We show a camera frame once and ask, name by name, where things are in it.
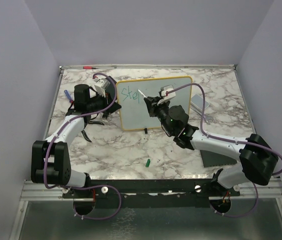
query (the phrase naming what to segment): metal screw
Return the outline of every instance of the metal screw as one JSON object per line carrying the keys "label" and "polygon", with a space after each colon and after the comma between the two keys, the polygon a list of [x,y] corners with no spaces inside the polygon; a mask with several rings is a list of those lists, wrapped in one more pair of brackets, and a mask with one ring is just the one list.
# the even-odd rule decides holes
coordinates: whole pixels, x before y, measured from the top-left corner
{"label": "metal screw", "polygon": [[201,190],[202,190],[202,188],[201,188],[200,185],[196,185],[196,186],[194,187],[194,190],[195,190],[197,193],[200,193]]}
{"label": "metal screw", "polygon": [[233,190],[236,191],[236,192],[239,192],[240,191],[240,187],[238,185],[234,185],[233,186]]}

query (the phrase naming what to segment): white marker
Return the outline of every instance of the white marker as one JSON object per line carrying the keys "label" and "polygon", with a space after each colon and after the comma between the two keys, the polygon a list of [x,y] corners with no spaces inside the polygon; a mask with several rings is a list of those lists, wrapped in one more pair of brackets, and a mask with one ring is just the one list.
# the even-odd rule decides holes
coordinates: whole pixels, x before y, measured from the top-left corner
{"label": "white marker", "polygon": [[144,93],[143,93],[143,92],[141,92],[141,91],[140,91],[140,89],[138,89],[138,91],[139,91],[139,93],[141,93],[141,95],[142,95],[144,98],[146,98],[146,97],[147,97],[146,95],[144,95]]}

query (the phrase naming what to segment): red wire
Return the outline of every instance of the red wire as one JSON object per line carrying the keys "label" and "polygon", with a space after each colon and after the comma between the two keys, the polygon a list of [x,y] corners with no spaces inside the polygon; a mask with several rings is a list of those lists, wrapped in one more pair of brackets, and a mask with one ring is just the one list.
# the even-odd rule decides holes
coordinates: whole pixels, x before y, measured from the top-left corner
{"label": "red wire", "polygon": [[96,190],[95,189],[92,189],[93,190],[93,202],[96,201]]}
{"label": "red wire", "polygon": [[228,196],[228,194],[229,194],[229,191],[226,192],[226,195],[223,197],[222,201],[225,200],[225,198],[226,198],[226,196]]}

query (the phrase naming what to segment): marker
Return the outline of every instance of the marker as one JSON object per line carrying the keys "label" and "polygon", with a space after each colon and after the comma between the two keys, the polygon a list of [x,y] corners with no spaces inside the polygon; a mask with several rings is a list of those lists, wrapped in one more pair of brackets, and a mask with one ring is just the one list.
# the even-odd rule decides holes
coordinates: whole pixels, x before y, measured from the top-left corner
{"label": "marker", "polygon": [[150,158],[146,161],[145,167],[148,168],[150,166]]}
{"label": "marker", "polygon": [[72,99],[70,93],[68,92],[68,90],[64,90],[64,93],[66,95],[66,98],[69,100],[69,102],[73,103],[73,99]]}
{"label": "marker", "polygon": [[139,93],[141,93],[141,95],[142,95],[144,98],[146,98],[146,97],[147,97],[146,95],[144,95],[144,93],[143,93],[143,92],[141,92],[141,91],[140,91],[140,89],[138,89],[138,92],[139,92]]}
{"label": "marker", "polygon": [[83,69],[97,69],[96,67],[92,67],[92,66],[83,66]]}

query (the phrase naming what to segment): green marker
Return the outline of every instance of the green marker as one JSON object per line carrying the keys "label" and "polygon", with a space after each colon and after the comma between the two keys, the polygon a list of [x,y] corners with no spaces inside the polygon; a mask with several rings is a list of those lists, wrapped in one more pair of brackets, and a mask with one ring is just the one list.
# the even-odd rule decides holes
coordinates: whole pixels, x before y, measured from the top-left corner
{"label": "green marker", "polygon": [[150,161],[150,158],[149,158],[149,159],[147,160],[146,164],[145,164],[145,167],[146,167],[146,168],[148,168],[148,167],[149,167],[150,162],[151,162],[151,161]]}

